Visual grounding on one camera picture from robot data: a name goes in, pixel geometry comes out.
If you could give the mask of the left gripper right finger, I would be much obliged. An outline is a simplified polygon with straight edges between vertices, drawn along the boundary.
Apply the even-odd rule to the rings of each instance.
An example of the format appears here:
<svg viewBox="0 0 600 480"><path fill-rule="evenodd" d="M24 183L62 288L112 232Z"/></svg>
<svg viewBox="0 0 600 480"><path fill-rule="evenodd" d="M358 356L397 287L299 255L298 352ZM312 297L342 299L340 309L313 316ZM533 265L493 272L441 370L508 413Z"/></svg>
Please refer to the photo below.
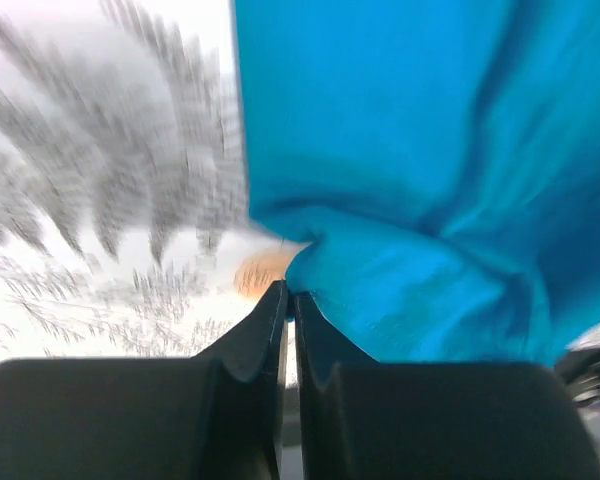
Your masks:
<svg viewBox="0 0 600 480"><path fill-rule="evenodd" d="M381 363L293 300L308 479L600 479L589 433L535 364Z"/></svg>

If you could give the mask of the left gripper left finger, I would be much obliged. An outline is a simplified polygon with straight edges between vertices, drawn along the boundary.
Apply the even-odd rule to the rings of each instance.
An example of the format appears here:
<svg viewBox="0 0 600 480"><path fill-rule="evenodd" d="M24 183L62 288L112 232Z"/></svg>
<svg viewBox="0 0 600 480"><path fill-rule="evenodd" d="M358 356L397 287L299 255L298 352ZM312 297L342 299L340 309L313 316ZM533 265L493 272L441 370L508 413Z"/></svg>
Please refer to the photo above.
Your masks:
<svg viewBox="0 0 600 480"><path fill-rule="evenodd" d="M0 479L276 479L288 290L190 358L0 363Z"/></svg>

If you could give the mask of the teal blue t shirt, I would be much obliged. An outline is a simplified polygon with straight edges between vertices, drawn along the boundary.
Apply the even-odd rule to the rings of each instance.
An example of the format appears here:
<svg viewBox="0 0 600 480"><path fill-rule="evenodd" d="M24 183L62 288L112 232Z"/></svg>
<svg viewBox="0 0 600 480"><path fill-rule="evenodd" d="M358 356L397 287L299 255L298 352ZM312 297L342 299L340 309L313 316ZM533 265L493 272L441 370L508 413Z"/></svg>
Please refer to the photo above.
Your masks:
<svg viewBox="0 0 600 480"><path fill-rule="evenodd" d="M379 361L600 323L600 1L238 1L251 218Z"/></svg>

